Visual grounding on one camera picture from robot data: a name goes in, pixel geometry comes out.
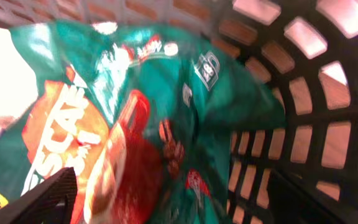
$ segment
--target chip bag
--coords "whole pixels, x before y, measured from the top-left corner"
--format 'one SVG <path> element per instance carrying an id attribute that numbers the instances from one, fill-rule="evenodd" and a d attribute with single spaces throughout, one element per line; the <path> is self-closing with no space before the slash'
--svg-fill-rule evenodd
<path id="1" fill-rule="evenodd" d="M 263 84 L 184 30 L 10 31 L 39 97 L 1 134 L 0 207 L 74 167 L 72 223 L 229 222 L 231 131 L 285 125 Z"/>

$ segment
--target green chip bag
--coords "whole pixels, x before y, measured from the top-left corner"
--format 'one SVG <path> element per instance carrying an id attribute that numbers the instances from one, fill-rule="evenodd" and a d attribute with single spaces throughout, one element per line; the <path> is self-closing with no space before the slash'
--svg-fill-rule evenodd
<path id="1" fill-rule="evenodd" d="M 243 66 L 163 25 L 10 31 L 39 97 L 0 137 L 0 207 L 74 167 L 71 223 L 230 222 L 231 131 L 285 125 Z"/>

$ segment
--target red graphic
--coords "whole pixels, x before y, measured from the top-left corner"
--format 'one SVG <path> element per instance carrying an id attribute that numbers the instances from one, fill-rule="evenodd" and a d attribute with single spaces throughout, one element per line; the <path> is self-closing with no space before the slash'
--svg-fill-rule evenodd
<path id="1" fill-rule="evenodd" d="M 155 34 L 152 36 L 152 38 L 150 38 L 150 40 L 147 42 L 146 46 L 150 45 L 153 41 L 160 41 L 160 40 L 161 40 L 160 36 L 158 34 Z"/>
<path id="2" fill-rule="evenodd" d="M 199 190 L 207 196 L 211 196 L 209 194 L 208 186 L 205 181 L 201 178 L 200 173 L 197 170 L 191 169 L 187 174 L 186 179 L 186 189 L 193 189 L 195 191 Z"/>
<path id="3" fill-rule="evenodd" d="M 149 101 L 140 91 L 133 90 L 118 121 L 127 146 L 124 175 L 113 208 L 119 223 L 146 222 L 160 194 L 160 154 L 142 137 L 149 114 Z"/>

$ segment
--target brand logo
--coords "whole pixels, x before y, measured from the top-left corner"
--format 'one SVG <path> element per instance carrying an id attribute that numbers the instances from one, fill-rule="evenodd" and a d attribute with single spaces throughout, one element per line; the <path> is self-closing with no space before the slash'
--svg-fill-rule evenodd
<path id="1" fill-rule="evenodd" d="M 150 54 L 160 52 L 161 48 L 162 43 L 160 36 L 154 35 L 144 47 L 138 47 L 136 52 L 139 60 L 145 60 Z"/>
<path id="2" fill-rule="evenodd" d="M 78 191 L 85 191 L 106 142 L 107 124 L 84 89 L 46 81 L 45 90 L 22 132 L 32 163 L 22 195 L 62 167 L 74 167 Z"/>
<path id="3" fill-rule="evenodd" d="M 195 65 L 195 72 L 208 91 L 210 91 L 212 86 L 214 86 L 218 80 L 219 69 L 219 60 L 212 52 L 208 52 L 206 55 L 200 55 L 198 62 Z"/>

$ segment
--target black plastic basket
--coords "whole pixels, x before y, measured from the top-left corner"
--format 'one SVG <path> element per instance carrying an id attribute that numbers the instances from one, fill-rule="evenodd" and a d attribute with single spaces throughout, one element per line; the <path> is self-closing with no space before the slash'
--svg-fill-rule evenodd
<path id="1" fill-rule="evenodd" d="M 316 10 L 324 1 L 317 0 L 271 0 L 263 1 L 264 6 L 275 7 L 279 15 L 272 16 L 270 21 L 261 21 L 247 12 L 233 9 L 231 1 L 226 0 L 197 0 L 187 2 L 166 0 L 161 9 L 155 14 L 144 14 L 136 11 L 133 4 L 120 4 L 122 9 L 115 9 L 106 5 L 103 14 L 98 14 L 98 7 L 107 4 L 105 0 L 77 0 L 77 1 L 39 1 L 48 2 L 43 8 L 49 17 L 41 17 L 40 6 L 24 0 L 0 0 L 0 26 L 21 25 L 31 22 L 44 22 L 48 19 L 65 18 L 83 22 L 95 22 L 115 19 L 119 22 L 133 22 L 136 19 L 164 21 L 171 24 L 191 27 L 201 31 L 212 43 L 245 64 L 250 59 L 259 62 L 264 71 L 262 78 L 268 74 L 267 85 L 274 89 L 282 98 L 286 111 L 288 126 L 285 130 L 250 131 L 235 133 L 232 141 L 231 179 L 227 212 L 240 223 L 273 223 L 273 216 L 268 202 L 258 203 L 258 196 L 266 193 L 267 180 L 271 169 L 281 167 L 300 176 L 307 186 L 315 188 L 319 181 L 337 184 L 340 188 L 337 200 L 358 210 L 358 32 L 347 34 L 344 29 L 338 28 L 335 18 L 330 13 L 324 14 Z M 70 2 L 77 10 L 77 14 L 68 13 L 67 6 L 61 7 L 61 2 Z M 136 4 L 150 4 L 154 1 L 145 0 Z M 332 4 L 342 6 L 348 3 L 358 4 L 358 0 L 336 0 Z M 199 4 L 199 10 L 189 10 L 189 5 Z M 131 11 L 131 14 L 114 14 L 115 11 Z M 177 14 L 176 11 L 187 11 Z M 302 18 L 312 29 L 317 31 L 326 43 L 325 52 L 318 52 L 317 56 L 304 54 L 304 49 L 296 45 L 285 34 L 289 24 L 294 19 Z M 269 52 L 276 52 L 272 58 Z M 342 108 L 332 108 L 329 95 L 335 94 L 335 85 L 324 84 L 325 78 L 319 76 L 321 68 L 333 62 L 339 62 L 344 71 L 348 88 L 348 105 Z M 301 80 L 300 87 L 292 85 Z M 303 101 L 297 93 L 308 93 L 309 100 Z M 300 113 L 303 105 L 310 107 L 307 113 Z M 333 124 L 347 124 L 349 137 L 337 139 L 347 143 L 343 157 L 343 167 L 324 166 L 323 154 L 327 143 L 327 136 L 332 136 L 336 129 L 330 129 Z M 298 131 L 306 130 L 309 136 L 298 139 Z M 275 157 L 269 156 L 272 146 L 276 146 L 275 135 L 279 132 L 282 138 L 282 150 Z M 298 146 L 307 148 L 303 161 L 291 159 L 293 151 Z M 251 178 L 246 177 L 247 168 L 251 167 Z M 251 182 L 244 196 L 242 189 L 246 182 Z"/>

